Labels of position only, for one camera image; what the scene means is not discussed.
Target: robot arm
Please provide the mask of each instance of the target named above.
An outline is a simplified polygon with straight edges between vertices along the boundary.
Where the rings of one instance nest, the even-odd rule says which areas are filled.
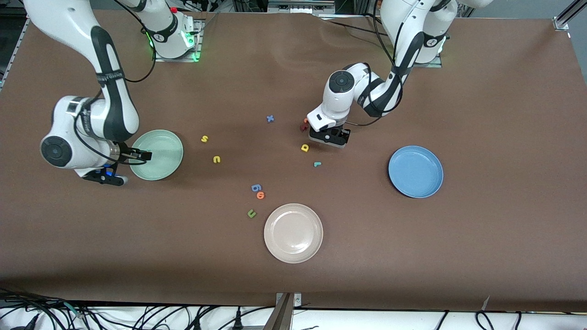
[[[352,100],[371,117],[383,117],[394,109],[424,43],[424,21],[433,4],[434,0],[383,1],[383,28],[389,36],[397,38],[391,37],[397,45],[395,66],[385,81],[371,72],[366,63],[353,64],[333,73],[326,84],[322,104],[308,113],[308,122],[313,128],[311,140],[344,147],[350,131],[342,129],[342,125]]]
[[[118,162],[128,158],[146,161],[150,153],[124,144],[138,130],[139,116],[110,35],[96,21],[88,0],[25,0],[24,4],[37,28],[90,62],[104,95],[104,99],[61,98],[53,110],[51,131],[41,141],[42,156],[56,167],[76,170],[85,179],[123,184],[120,177],[100,175],[103,180],[94,180],[95,170],[113,165],[115,171]]]
[[[157,53],[177,58],[194,48],[193,18],[171,10],[165,0],[120,0],[139,16]],[[116,175],[127,159],[142,162],[151,153],[124,143],[139,128],[116,48],[98,24],[89,0],[25,0],[25,8],[43,33],[83,55],[94,67],[103,99],[65,96],[53,110],[52,127],[41,141],[41,154],[50,164],[73,169],[86,180],[120,186]]]
[[[463,2],[479,8],[491,1]],[[456,12],[455,0],[383,0],[381,21],[396,45],[395,65],[385,81],[371,72],[366,63],[356,63],[333,73],[326,83],[322,104],[308,113],[312,126],[309,138],[343,148],[350,130],[342,125],[353,100],[371,117],[383,117],[391,112],[414,64],[427,63],[438,54]]]

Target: black cable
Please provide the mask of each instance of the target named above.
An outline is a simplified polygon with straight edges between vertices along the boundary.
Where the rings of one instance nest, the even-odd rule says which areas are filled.
[[[132,325],[128,325],[128,324],[123,324],[123,323],[119,323],[116,321],[112,321],[111,319],[107,319],[104,315],[100,314],[100,313],[96,313],[97,316],[101,317],[104,321],[113,324],[113,325],[118,325],[118,326],[122,326],[124,328],[128,328],[128,329],[133,329]]]
[[[155,328],[153,328],[153,330],[156,330],[160,326],[166,326],[167,327],[167,330],[171,330],[171,328],[167,324],[165,324],[165,323],[162,323],[160,325],[157,325]]]
[[[136,329],[136,326],[139,324],[139,322],[141,321],[141,319],[142,319],[142,320],[144,320],[144,319],[147,317],[147,314],[148,314],[149,312],[152,312],[152,311],[154,311],[154,310],[155,310],[155,308],[157,308],[157,307],[155,306],[155,307],[151,308],[151,310],[149,310],[149,308],[148,308],[148,307],[145,307],[145,312],[142,314],[142,316],[141,316],[141,317],[139,317],[139,318],[137,319],[137,322],[135,322],[135,323],[134,323],[134,325],[132,326],[132,328],[133,328],[133,329]]]
[[[67,302],[67,300],[65,300],[65,299],[55,298],[55,297],[49,297],[49,296],[45,296],[45,295],[38,295],[38,294],[31,293],[31,292],[18,292],[17,293],[17,292],[12,292],[12,291],[7,290],[7,289],[4,289],[4,288],[0,288],[0,290],[6,291],[6,292],[8,292],[10,294],[17,295],[19,297],[28,297],[28,298],[39,299],[39,300],[45,301],[47,303],[49,301],[51,301],[51,300],[55,300],[55,301],[58,301],[58,302]]]
[[[190,324],[191,323],[191,314],[190,314],[190,309],[187,308],[187,306],[185,307],[185,312],[187,314],[187,323]]]
[[[0,319],[3,319],[3,318],[4,318],[5,316],[7,316],[8,314],[10,314],[10,313],[12,313],[12,312],[14,312],[14,311],[17,311],[17,310],[19,310],[19,309],[21,309],[21,308],[22,308],[22,307],[16,307],[16,308],[13,308],[12,310],[8,311],[8,312],[7,312],[6,314],[4,314],[3,316],[0,316]]]
[[[375,20],[375,13],[376,12],[377,12],[377,1],[375,1],[373,4],[373,16],[372,16],[373,27],[375,28],[375,35],[377,36],[377,39],[379,40],[381,47],[385,51],[385,55],[387,55],[387,58],[389,58],[389,60],[392,62],[392,65],[395,66],[395,58],[392,58],[392,56],[389,54],[387,47],[385,47],[385,44],[383,43],[383,40],[381,39],[381,33],[379,32],[379,28],[377,27],[377,20]]]
[[[25,302],[28,305],[31,305],[31,306],[35,307],[36,309],[40,309],[45,314],[47,314],[47,316],[49,317],[49,319],[51,320],[51,323],[53,325],[53,330],[57,330],[57,327],[56,327],[57,325],[59,325],[59,327],[62,330],[67,330],[63,326],[63,323],[61,323],[61,320],[59,320],[59,318],[53,312],[51,312],[48,308],[46,308],[45,306],[43,306],[43,305],[41,305],[41,304],[39,304],[39,303],[37,303],[35,301],[32,301],[32,300],[28,299],[29,297],[26,297],[26,296],[24,296],[24,295],[22,295],[22,294],[20,294],[18,292],[13,292],[13,291],[10,291],[10,290],[4,289],[4,288],[0,288],[0,289],[2,291],[7,292],[9,294],[8,295],[8,297],[10,297],[9,299],[15,299],[15,300],[18,300],[18,301],[21,301],[21,302]]]
[[[479,321],[479,315],[483,315],[485,317],[485,319],[487,320],[487,323],[489,323],[489,327],[491,330],[495,330],[493,328],[493,324],[491,323],[491,321],[489,320],[489,317],[487,316],[487,314],[485,314],[484,311],[478,311],[475,313],[475,321],[477,321],[477,325],[479,326],[479,328],[483,329],[483,330],[487,330],[487,328],[485,328],[484,326],[481,325],[481,322]]]
[[[435,330],[440,330],[440,327],[442,326],[442,323],[444,322],[444,319],[446,319],[447,315],[448,315],[448,310],[444,311],[444,315],[440,318],[440,322],[436,326]]]
[[[368,17],[375,18],[376,21],[378,21],[379,23],[381,23],[381,19],[379,17],[375,16],[374,14],[371,14],[370,12],[364,12],[361,15],[362,16],[368,16]]]
[[[165,320],[166,320],[168,317],[170,317],[170,316],[172,316],[173,314],[175,314],[175,313],[177,313],[177,312],[181,311],[181,310],[182,310],[182,309],[184,309],[184,308],[186,308],[186,307],[180,307],[180,308],[176,309],[175,311],[173,311],[173,312],[171,312],[171,313],[167,314],[167,316],[165,316],[164,318],[160,319],[160,320],[159,320],[159,322],[155,323],[155,325],[153,326],[153,328],[152,328],[151,330],[156,330],[156,329],[157,329],[157,327],[158,327],[158,326],[159,326],[161,323],[163,323],[163,322],[164,322],[164,321],[165,321]]]
[[[61,314],[63,314],[63,316],[65,316],[65,319],[68,321],[68,329],[76,330],[75,325],[73,324],[73,318],[72,318],[71,314],[69,313],[71,311],[69,309],[67,311],[64,311],[62,309],[57,309],[57,311],[61,312]]]
[[[15,304],[15,305],[0,306],[0,309],[3,309],[3,308],[23,308],[25,306],[26,306],[25,304],[23,304],[22,302],[19,302],[18,304]]]
[[[251,309],[250,311],[247,311],[247,312],[244,312],[244,313],[242,313],[242,314],[241,314],[241,317],[245,316],[246,314],[250,314],[250,313],[253,313],[253,312],[260,311],[260,310],[262,310],[262,309],[267,309],[267,308],[274,308],[274,307],[275,307],[275,306],[265,306],[265,307],[259,307],[259,308]],[[236,319],[237,319],[237,318],[234,318],[234,319],[232,319],[232,320],[230,320],[230,321],[226,322],[226,323],[225,323],[223,326],[221,326],[220,328],[218,328],[218,330],[222,330],[222,329],[224,329],[224,327],[225,327],[225,326],[229,325],[230,323],[233,323],[233,322],[234,322]]]
[[[393,43],[393,62],[395,63],[396,59],[397,59],[397,41],[400,38],[400,32],[402,31],[403,28],[403,22],[400,24],[400,27],[397,29],[397,35],[396,35],[396,41]]]
[[[165,306],[165,307],[163,307],[162,309],[159,309],[158,311],[156,311],[155,313],[153,313],[151,316],[149,316],[147,319],[144,319],[144,320],[143,320],[143,323],[141,323],[141,326],[140,326],[140,327],[138,327],[138,328],[135,328],[136,324],[138,324],[138,323],[139,323],[139,320],[137,320],[137,323],[135,324],[135,326],[134,326],[133,328],[135,328],[135,329],[143,329],[143,327],[144,327],[144,326],[147,324],[147,322],[148,322],[150,319],[152,319],[152,318],[153,318],[155,315],[159,314],[160,312],[164,311],[165,309],[167,309],[167,308],[169,308],[169,307],[171,307],[171,306]]]
[[[87,321],[86,314],[83,314],[83,316],[82,316],[82,322],[83,322],[83,323],[86,325],[86,328],[87,328],[88,330],[89,330],[89,329],[91,329],[91,328],[90,328],[90,324],[89,324],[89,323],[88,323],[88,321]]]
[[[518,320],[515,323],[514,330],[518,330],[519,323],[522,321],[522,312],[518,311],[516,314],[518,314]]]
[[[104,329],[104,327],[102,326],[102,323],[100,323],[100,320],[98,320],[98,317],[95,316],[94,313],[88,313],[90,315],[90,319],[92,319],[92,321],[94,321],[94,323],[98,324],[98,328],[100,330],[106,330]]]
[[[232,330],[242,330],[244,326],[242,325],[241,321],[241,307],[239,306],[237,309],[237,315],[234,317],[234,324],[232,325]]]
[[[372,121],[370,123],[366,123],[366,124],[357,124],[357,123],[353,123],[353,122],[345,122],[345,124],[349,124],[349,125],[352,125],[352,126],[366,127],[366,126],[369,126],[371,124],[375,124],[381,118],[383,118],[383,117],[378,117],[374,121]]]
[[[519,323],[522,321],[522,312],[517,311],[516,314],[518,314],[518,318],[516,320],[516,323],[515,323],[515,326],[514,326],[514,330],[518,330]],[[489,320],[489,317],[487,316],[487,314],[485,314],[484,311],[478,311],[478,312],[475,313],[475,321],[477,321],[477,325],[479,326],[479,328],[481,328],[483,330],[488,330],[484,326],[481,325],[481,321],[479,321],[479,315],[483,315],[485,317],[485,319],[487,320],[487,323],[489,324],[490,329],[491,330],[495,330],[493,328],[493,324]]]
[[[360,28],[358,26],[348,25],[348,24],[339,23],[339,22],[332,22],[332,21],[329,21],[329,22],[332,23],[332,24],[336,24],[336,25],[340,25],[340,26],[345,26],[345,27],[351,28],[351,29],[357,29],[357,30],[361,30],[361,31],[369,32],[369,33],[375,33],[375,31],[363,29],[363,28]]]
[[[211,312],[212,310],[218,308],[220,306],[210,306],[208,307],[208,309],[206,309],[205,311],[202,312],[202,314],[200,314],[200,311],[202,310],[203,306],[200,307],[198,309],[198,313],[196,314],[195,318],[193,321],[190,322],[190,324],[187,325],[187,327],[185,328],[185,330],[190,330],[193,326],[198,326],[200,324],[200,319],[202,317],[204,317],[204,315],[206,315],[207,313]]]
[[[137,22],[145,30],[145,34],[147,35],[149,41],[151,42],[151,46],[153,47],[153,63],[151,64],[151,69],[149,69],[149,72],[147,72],[147,74],[144,75],[144,77],[142,77],[141,79],[137,79],[137,80],[124,78],[126,81],[132,82],[132,83],[141,82],[141,81],[147,79],[147,77],[149,77],[151,75],[151,72],[153,72],[153,69],[155,68],[155,63],[157,62],[156,61],[157,60],[157,51],[155,50],[155,42],[153,40],[151,40],[151,36],[148,33],[147,27],[145,26],[143,21],[141,21],[141,19],[137,15],[135,15],[127,6],[121,4],[120,1],[118,1],[118,0],[112,0],[112,1],[116,2],[118,4],[118,6],[121,6],[125,11],[127,11],[129,14],[131,14],[137,20]]]

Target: brown table surface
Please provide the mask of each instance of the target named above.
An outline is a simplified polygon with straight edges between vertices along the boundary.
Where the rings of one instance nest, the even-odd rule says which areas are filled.
[[[138,24],[96,15],[127,77],[142,76]],[[571,41],[549,20],[458,19],[451,36],[443,68],[415,69],[401,106],[341,150],[299,125],[334,70],[389,72],[374,36],[306,14],[221,14],[199,63],[157,63],[129,84],[141,118],[130,142],[177,133],[180,168],[155,182],[122,168],[130,182],[111,187],[41,158],[57,100],[98,85],[85,59],[30,26],[0,93],[0,284],[87,300],[265,305],[298,291],[312,307],[474,310],[490,295],[488,309],[585,310],[587,89]],[[369,118],[354,107],[350,120]],[[442,161],[430,198],[388,178],[410,144]],[[301,264],[263,241],[286,203],[324,227]]]

